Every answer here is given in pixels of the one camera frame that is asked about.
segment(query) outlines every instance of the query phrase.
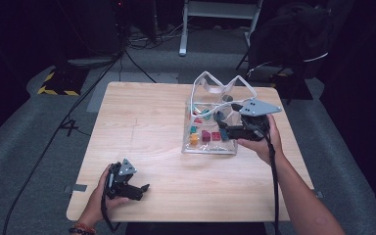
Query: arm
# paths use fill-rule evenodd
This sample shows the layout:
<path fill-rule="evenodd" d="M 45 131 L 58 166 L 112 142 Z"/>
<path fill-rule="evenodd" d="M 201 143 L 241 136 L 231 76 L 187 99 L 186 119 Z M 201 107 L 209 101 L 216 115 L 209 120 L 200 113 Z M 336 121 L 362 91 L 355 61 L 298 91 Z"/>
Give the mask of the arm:
<path fill-rule="evenodd" d="M 267 115 L 270 122 L 270 137 L 276 151 L 277 176 L 286 208 L 292 224 L 298 234 L 345 234 L 334 215 L 314 196 L 293 166 L 286 159 L 282 150 L 279 131 L 272 115 Z M 237 143 L 254 150 L 267 164 L 270 164 L 267 142 L 245 139 Z"/>
<path fill-rule="evenodd" d="M 103 215 L 101 211 L 102 206 L 102 196 L 103 191 L 106 183 L 106 177 L 109 173 L 109 165 L 103 172 L 102 176 L 100 176 L 99 183 L 94 189 L 93 193 L 91 194 L 90 198 L 88 199 L 87 206 L 85 207 L 83 213 L 81 214 L 80 218 L 78 219 L 77 224 L 74 226 L 78 229 L 81 229 L 83 231 L 91 231 L 94 230 L 94 227 L 96 226 L 97 222 L 100 220 L 103 220 Z M 106 198 L 106 207 L 108 209 L 108 212 L 116 208 L 117 206 L 124 204 L 128 202 L 129 199 L 127 198 L 114 198 L 109 199 L 109 197 Z"/>

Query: forearm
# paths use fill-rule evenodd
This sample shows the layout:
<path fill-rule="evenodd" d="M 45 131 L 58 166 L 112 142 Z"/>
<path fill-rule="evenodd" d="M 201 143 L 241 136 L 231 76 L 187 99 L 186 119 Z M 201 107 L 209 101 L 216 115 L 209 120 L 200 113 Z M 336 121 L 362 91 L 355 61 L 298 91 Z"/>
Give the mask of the forearm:
<path fill-rule="evenodd" d="M 276 167 L 286 208 L 298 234 L 344 234 L 334 215 L 314 196 L 283 154 L 276 156 Z"/>

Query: purple block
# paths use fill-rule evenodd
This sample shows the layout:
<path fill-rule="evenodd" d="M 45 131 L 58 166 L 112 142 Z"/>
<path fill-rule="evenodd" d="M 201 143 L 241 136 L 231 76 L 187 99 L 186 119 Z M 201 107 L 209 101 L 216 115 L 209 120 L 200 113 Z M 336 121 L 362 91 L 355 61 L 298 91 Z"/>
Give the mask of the purple block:
<path fill-rule="evenodd" d="M 212 135 L 208 131 L 203 130 L 201 132 L 201 135 L 203 137 L 203 142 L 210 142 L 210 141 L 212 141 Z"/>

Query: wire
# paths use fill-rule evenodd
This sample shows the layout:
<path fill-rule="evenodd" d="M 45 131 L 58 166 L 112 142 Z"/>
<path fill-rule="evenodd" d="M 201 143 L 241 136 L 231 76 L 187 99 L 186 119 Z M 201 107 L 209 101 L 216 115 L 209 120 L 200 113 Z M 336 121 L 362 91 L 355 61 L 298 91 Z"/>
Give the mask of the wire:
<path fill-rule="evenodd" d="M 247 72 L 247 77 L 250 77 L 250 76 L 252 75 L 252 71 L 254 71 L 255 69 L 258 69 L 258 68 L 260 68 L 260 67 L 262 67 L 262 66 L 265 66 L 265 65 L 270 64 L 270 63 L 273 63 L 273 62 L 274 62 L 274 61 L 265 62 L 265 63 L 262 63 L 262 64 L 260 64 L 260 65 L 258 65 L 258 66 L 256 66 L 256 67 L 250 69 L 250 70 Z"/>
<path fill-rule="evenodd" d="M 113 170 L 113 166 L 111 165 L 110 168 L 109 168 L 109 174 L 108 175 L 112 175 L 112 170 Z M 108 191 L 107 191 L 108 188 L 109 188 L 109 180 L 106 180 L 105 188 L 103 189 L 103 194 L 102 194 L 101 211 L 102 211 L 102 216 L 105 219 L 106 223 L 108 224 L 110 230 L 112 231 L 112 233 L 115 233 L 118 230 L 118 227 L 120 226 L 120 222 L 118 222 L 116 224 L 116 226 L 113 227 L 112 222 L 109 219 L 108 208 L 106 206 L 106 195 L 108 193 Z"/>
<path fill-rule="evenodd" d="M 168 32 L 163 32 L 163 33 L 158 34 L 156 38 L 160 42 L 157 42 L 153 46 L 150 46 L 152 44 L 152 42 L 149 41 L 149 39 L 146 36 L 132 36 L 131 35 L 129 37 L 129 40 L 128 40 L 129 47 L 132 48 L 132 49 L 135 49 L 135 50 L 157 48 L 157 47 L 161 46 L 162 44 L 164 44 L 165 42 L 168 42 L 168 41 L 172 40 L 175 37 L 182 36 L 182 26 L 183 26 L 183 23 L 181 23 L 179 26 L 175 27 L 174 29 L 172 29 L 172 30 L 170 30 Z M 135 45 L 134 44 L 134 43 L 141 42 L 141 41 L 143 41 L 145 44 L 144 45 Z"/>
<path fill-rule="evenodd" d="M 133 59 L 130 57 L 129 53 L 127 53 L 126 50 L 124 50 L 124 53 L 126 53 L 127 57 L 130 59 L 130 61 L 133 63 L 133 65 L 135 65 L 138 69 L 140 69 L 143 73 L 145 73 L 145 75 L 147 75 L 149 77 L 149 79 L 151 79 L 154 83 L 157 83 L 153 78 L 151 78 L 144 70 L 142 70 L 142 68 L 140 68 L 134 61 Z"/>
<path fill-rule="evenodd" d="M 273 144 L 271 143 L 270 134 L 263 134 L 267 141 L 268 152 L 270 157 L 271 174 L 273 175 L 273 190 L 274 190 L 274 234 L 280 234 L 279 231 L 279 186 L 277 179 L 276 161 L 274 159 L 276 152 L 274 151 Z"/>
<path fill-rule="evenodd" d="M 90 93 L 91 90 L 94 89 L 94 87 L 100 82 L 100 80 L 106 75 L 107 71 L 109 69 L 112 68 L 112 66 L 115 64 L 116 61 L 112 62 L 106 69 L 104 69 L 102 71 L 102 73 L 100 74 L 99 78 L 96 80 L 95 83 L 93 83 L 93 85 L 83 94 L 83 96 L 81 96 L 71 107 L 71 109 L 69 110 L 69 112 L 66 114 L 66 116 L 63 118 L 63 120 L 60 122 L 60 124 L 58 125 L 57 129 L 54 131 L 53 135 L 51 136 L 50 138 L 50 141 L 48 142 L 48 144 L 45 146 L 45 149 L 44 151 L 41 153 L 41 156 L 38 158 L 38 160 L 36 161 L 34 167 L 32 168 L 31 172 L 29 173 L 28 177 L 26 178 L 26 181 L 23 183 L 23 187 L 21 188 L 21 190 L 18 192 L 17 194 L 17 197 L 15 198 L 14 202 L 11 204 L 11 207 L 7 213 L 7 216 L 6 216 L 6 219 L 5 219 L 5 223 L 4 223 L 4 228 L 3 228 L 3 232 L 2 234 L 3 235 L 6 235 L 6 232 L 7 232 L 7 229 L 8 229 L 8 223 L 9 223 L 9 219 L 11 217 L 11 214 L 12 214 L 12 211 L 14 210 L 15 208 L 15 205 L 17 204 L 18 202 L 18 199 L 20 198 L 21 194 L 23 193 L 26 185 L 28 184 L 29 180 L 31 179 L 32 175 L 35 173 L 36 169 L 38 168 L 39 164 L 41 163 L 42 159 L 44 158 L 45 154 L 47 153 L 48 149 L 50 148 L 52 142 L 54 141 L 58 131 L 60 130 L 60 127 L 66 122 L 67 119 L 70 119 L 70 115 L 72 113 L 72 111 L 74 111 L 75 108 L 77 108 L 77 106 L 84 100 L 84 98 Z"/>
<path fill-rule="evenodd" d="M 118 81 L 121 81 L 121 70 L 123 70 L 123 64 L 121 63 L 122 59 L 120 58 L 120 70 L 118 70 Z"/>
<path fill-rule="evenodd" d="M 56 0 L 57 1 L 57 4 L 60 8 L 60 10 L 63 12 L 63 15 L 66 17 L 67 21 L 69 22 L 69 25 L 72 29 L 72 31 L 74 31 L 75 35 L 77 36 L 77 38 L 81 41 L 81 43 L 87 48 L 87 50 L 89 50 L 90 52 L 96 54 L 96 55 L 99 55 L 99 56 L 111 56 L 111 55 L 108 55 L 108 54 L 104 54 L 104 53 L 100 53 L 96 50 L 93 50 L 92 48 L 90 48 L 87 43 L 84 41 L 84 39 L 81 37 L 81 35 L 78 33 L 77 29 L 75 28 L 74 24 L 72 23 L 72 20 L 70 19 L 69 15 L 66 13 L 66 10 L 64 9 L 63 5 L 60 3 L 59 0 Z"/>
<path fill-rule="evenodd" d="M 91 136 L 91 134 L 87 134 L 87 133 L 85 133 L 85 132 L 82 132 L 82 131 L 79 130 L 79 129 L 76 129 L 76 131 L 78 131 L 79 133 L 81 133 L 81 134 L 83 134 L 83 135 Z"/>

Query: black cable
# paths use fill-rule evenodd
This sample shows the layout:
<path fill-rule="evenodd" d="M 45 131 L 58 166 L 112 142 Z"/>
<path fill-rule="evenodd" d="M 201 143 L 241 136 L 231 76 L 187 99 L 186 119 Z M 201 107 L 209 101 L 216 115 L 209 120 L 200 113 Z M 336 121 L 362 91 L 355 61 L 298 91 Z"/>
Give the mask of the black cable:
<path fill-rule="evenodd" d="M 267 141 L 268 155 L 270 158 L 271 174 L 273 175 L 273 190 L 274 190 L 274 234 L 279 235 L 279 186 L 277 178 L 277 169 L 273 144 L 271 143 L 270 135 L 263 134 L 264 139 Z"/>
<path fill-rule="evenodd" d="M 118 70 L 118 81 L 121 81 L 121 71 L 123 70 L 123 64 L 121 63 L 122 59 L 120 58 L 120 70 Z"/>
<path fill-rule="evenodd" d="M 6 219 L 5 219 L 5 223 L 4 223 L 4 229 L 3 229 L 3 232 L 2 234 L 3 235 L 6 235 L 6 231 L 8 229 L 8 223 L 9 223 L 9 219 L 11 217 L 11 214 L 12 214 L 12 211 L 14 210 L 15 208 L 15 205 L 17 204 L 18 202 L 18 199 L 20 198 L 21 194 L 23 193 L 26 185 L 29 183 L 29 180 L 31 179 L 32 175 L 35 173 L 36 169 L 38 168 L 39 164 L 41 163 L 42 159 L 44 158 L 45 154 L 47 153 L 48 149 L 50 148 L 52 142 L 54 141 L 54 138 L 56 137 L 58 131 L 60 130 L 60 127 L 66 122 L 66 120 L 68 118 L 70 118 L 70 114 L 72 113 L 72 111 L 84 100 L 84 98 L 90 93 L 90 91 L 97 85 L 97 83 L 99 83 L 99 81 L 106 75 L 107 71 L 115 64 L 116 61 L 114 61 L 111 65 L 109 65 L 105 70 L 102 71 L 102 73 L 100 74 L 99 78 L 97 79 L 97 81 L 83 94 L 83 96 L 81 96 L 71 107 L 71 109 L 69 110 L 69 112 L 66 114 L 66 116 L 63 118 L 63 120 L 60 122 L 60 124 L 58 125 L 57 129 L 54 131 L 53 135 L 51 136 L 50 138 L 50 141 L 48 142 L 48 144 L 45 146 L 45 149 L 44 151 L 41 153 L 41 156 L 38 158 L 38 160 L 36 161 L 34 167 L 32 168 L 32 171 L 29 173 L 26 181 L 23 183 L 23 187 L 21 188 L 21 190 L 18 192 L 18 195 L 17 197 L 15 198 L 14 202 L 11 204 L 11 207 L 7 213 L 7 216 L 6 216 Z"/>
<path fill-rule="evenodd" d="M 154 43 L 153 46 L 150 46 L 151 44 L 153 44 L 151 41 L 148 40 L 147 37 L 145 36 L 130 36 L 129 37 L 129 47 L 134 49 L 134 50 L 143 50 L 143 49 L 154 49 L 154 48 L 157 48 L 159 46 L 161 46 L 162 44 L 164 44 L 165 42 L 168 42 L 170 40 L 172 40 L 173 38 L 177 37 L 176 35 L 175 36 L 172 36 L 171 34 L 172 33 L 175 33 L 179 30 L 170 30 L 168 32 L 163 32 L 161 34 L 158 34 L 157 35 L 157 43 Z M 144 45 L 135 45 L 136 42 L 139 42 L 139 41 L 143 41 L 144 42 Z"/>
<path fill-rule="evenodd" d="M 154 83 L 157 83 L 153 78 L 151 78 L 144 70 L 142 70 L 142 68 L 140 68 L 134 61 L 133 59 L 130 57 L 129 53 L 127 53 L 126 50 L 124 50 L 124 53 L 126 53 L 127 57 L 130 59 L 130 61 L 133 63 L 133 65 L 135 65 L 138 69 L 140 69 L 143 73 L 145 73 L 145 75 L 147 75 L 149 77 L 149 79 L 151 79 Z"/>
<path fill-rule="evenodd" d="M 90 48 L 87 45 L 87 43 L 84 41 L 84 39 L 81 37 L 81 35 L 78 33 L 78 31 L 76 30 L 74 24 L 72 23 L 69 15 L 66 13 L 66 10 L 64 10 L 64 7 L 60 3 L 60 1 L 59 0 L 56 0 L 56 1 L 57 1 L 57 4 L 58 4 L 60 10 L 63 12 L 63 15 L 66 17 L 67 21 L 69 22 L 69 25 L 70 25 L 72 31 L 74 31 L 74 33 L 77 36 L 77 38 L 79 39 L 79 41 L 87 48 L 87 50 L 89 50 L 90 52 L 93 52 L 94 54 L 99 55 L 99 56 L 111 56 L 111 55 L 107 55 L 107 54 L 104 54 L 104 53 L 97 52 L 97 51 L 93 50 L 92 48 Z"/>
<path fill-rule="evenodd" d="M 110 168 L 109 168 L 108 175 L 111 175 L 111 174 L 112 174 L 112 166 L 110 166 Z M 106 223 L 108 224 L 110 230 L 112 231 L 112 233 L 115 233 L 118 230 L 118 227 L 120 226 L 120 222 L 117 223 L 115 227 L 113 227 L 112 222 L 109 219 L 108 208 L 106 206 L 106 195 L 107 195 L 107 192 L 108 192 L 107 191 L 108 188 L 109 188 L 109 180 L 106 179 L 105 188 L 103 189 L 103 195 L 102 195 L 102 201 L 101 201 L 101 211 L 102 211 L 102 216 L 105 219 Z"/>
<path fill-rule="evenodd" d="M 85 132 L 83 132 L 83 131 L 81 131 L 81 130 L 79 130 L 79 129 L 76 129 L 76 131 L 78 131 L 79 133 L 81 133 L 81 134 L 83 134 L 83 135 L 91 136 L 91 134 L 87 134 L 87 133 L 85 133 Z"/>

